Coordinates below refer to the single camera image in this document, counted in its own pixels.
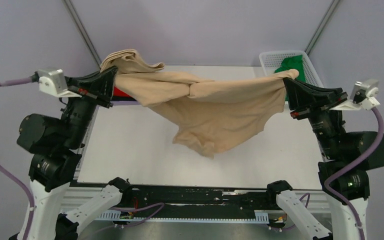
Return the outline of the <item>beige t shirt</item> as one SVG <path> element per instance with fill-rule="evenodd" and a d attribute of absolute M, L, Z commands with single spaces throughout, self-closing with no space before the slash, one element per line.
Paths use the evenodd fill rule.
<path fill-rule="evenodd" d="M 201 156 L 213 158 L 262 132 L 267 121 L 284 110 L 285 78 L 296 69 L 269 76 L 216 81 L 182 71 L 165 71 L 165 64 L 145 62 L 135 49 L 109 54 L 100 64 L 117 67 L 114 86 L 143 107 L 178 126 L 173 138 Z"/>

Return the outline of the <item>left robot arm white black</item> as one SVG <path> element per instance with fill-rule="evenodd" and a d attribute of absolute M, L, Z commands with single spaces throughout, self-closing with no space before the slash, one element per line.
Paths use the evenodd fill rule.
<path fill-rule="evenodd" d="M 40 69 L 31 77 L 40 91 L 67 98 L 60 118 L 33 113 L 19 126 L 17 144 L 33 155 L 29 167 L 29 209 L 15 240 L 76 240 L 106 210 L 133 201 L 132 186 L 120 177 L 77 208 L 60 211 L 74 179 L 84 138 L 97 107 L 111 108 L 118 69 L 111 66 L 83 77 L 65 76 L 61 69 Z"/>

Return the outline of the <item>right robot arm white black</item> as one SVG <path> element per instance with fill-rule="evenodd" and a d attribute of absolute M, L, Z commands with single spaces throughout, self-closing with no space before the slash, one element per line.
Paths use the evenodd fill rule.
<path fill-rule="evenodd" d="M 384 120 L 378 110 L 379 81 L 355 83 L 351 95 L 341 88 L 322 88 L 284 78 L 290 115 L 308 120 L 323 162 L 318 178 L 326 195 L 332 230 L 324 227 L 285 180 L 267 185 L 266 204 L 282 209 L 308 240 L 364 240 L 370 183 L 368 171 L 384 167 Z M 343 111 L 374 113 L 377 131 L 347 132 Z"/>

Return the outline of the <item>folded red t shirt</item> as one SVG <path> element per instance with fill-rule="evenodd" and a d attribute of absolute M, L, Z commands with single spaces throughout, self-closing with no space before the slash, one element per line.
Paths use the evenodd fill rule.
<path fill-rule="evenodd" d="M 133 99 L 133 97 L 118 89 L 117 87 L 114 87 L 112 99 L 120 99 L 121 101 L 124 101 L 124 99 Z"/>

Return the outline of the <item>green t shirt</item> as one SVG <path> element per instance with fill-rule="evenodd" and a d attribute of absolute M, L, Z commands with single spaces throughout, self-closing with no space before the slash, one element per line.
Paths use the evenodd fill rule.
<path fill-rule="evenodd" d="M 280 67 L 278 67 L 274 73 L 277 74 L 292 69 L 295 69 L 299 72 L 299 75 L 295 78 L 297 81 L 303 83 L 307 82 L 302 54 L 284 58 L 280 64 Z"/>

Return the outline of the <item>white plastic basket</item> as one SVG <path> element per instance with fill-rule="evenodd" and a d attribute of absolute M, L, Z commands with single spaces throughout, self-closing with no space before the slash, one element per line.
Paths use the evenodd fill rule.
<path fill-rule="evenodd" d="M 275 72 L 282 66 L 284 59 L 293 56 L 301 56 L 303 71 L 296 68 L 287 68 L 283 71 Z M 304 83 L 322 87 L 317 72 L 312 65 L 307 54 L 300 50 L 283 50 L 262 52 L 259 55 L 264 76 L 257 76 L 251 81 L 247 81 L 245 89 L 250 90 L 250 96 L 245 97 L 245 102 L 240 105 L 251 107 L 247 117 L 253 120 L 262 120 L 265 123 L 273 115 L 284 110 L 286 88 L 284 78 L 291 78 L 294 82 L 302 83 L 301 73 L 304 73 Z"/>

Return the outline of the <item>left aluminium frame post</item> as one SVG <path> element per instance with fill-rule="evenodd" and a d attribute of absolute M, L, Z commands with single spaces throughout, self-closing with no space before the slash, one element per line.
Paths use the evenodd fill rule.
<path fill-rule="evenodd" d="M 76 7 L 73 3 L 72 0 L 62 0 L 62 3 L 64 4 L 68 14 L 70 15 L 71 17 L 71 20 L 73 21 L 76 29 L 78 30 L 83 42 L 85 43 L 86 45 L 86 48 L 88 50 L 88 52 L 90 53 L 90 55 L 92 56 L 92 59 L 93 61 L 95 62 L 95 64 L 100 67 L 101 65 L 101 58 L 76 10 Z"/>

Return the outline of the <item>aluminium frame post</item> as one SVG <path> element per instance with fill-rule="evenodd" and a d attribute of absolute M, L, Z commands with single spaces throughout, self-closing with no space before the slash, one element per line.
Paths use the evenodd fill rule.
<path fill-rule="evenodd" d="M 310 41 L 308 42 L 304 52 L 309 56 L 313 49 L 315 48 L 316 44 L 318 43 L 320 37 L 322 36 L 325 28 L 328 26 L 329 22 L 331 21 L 332 17 L 334 16 L 335 12 L 337 11 L 337 8 L 341 4 L 342 0 L 331 0 L 330 4 L 322 16 L 318 26 L 316 27 L 316 30 L 314 31 L 312 37 L 310 38 Z"/>
<path fill-rule="evenodd" d="M 76 29 L 78 30 L 83 42 L 85 43 L 86 45 L 86 48 L 88 50 L 88 52 L 90 53 L 90 55 L 92 56 L 92 59 L 93 61 L 95 62 L 95 64 L 100 67 L 101 65 L 101 58 L 76 10 L 76 7 L 73 3 L 72 0 L 62 0 L 62 3 L 64 4 L 68 14 L 70 15 L 71 17 L 71 20 L 73 21 Z"/>

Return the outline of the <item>right aluminium frame post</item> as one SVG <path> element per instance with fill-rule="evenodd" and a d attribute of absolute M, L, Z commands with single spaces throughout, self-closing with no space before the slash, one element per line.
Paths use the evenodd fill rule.
<path fill-rule="evenodd" d="M 331 0 L 330 4 L 322 16 L 318 26 L 316 27 L 316 30 L 314 31 L 312 37 L 310 38 L 310 41 L 308 42 L 304 52 L 309 56 L 313 49 L 315 48 L 316 44 L 318 43 L 320 37 L 322 36 L 325 28 L 328 26 L 329 22 L 331 21 L 332 17 L 334 16 L 335 12 L 337 11 L 337 8 L 341 4 L 342 0 Z"/>

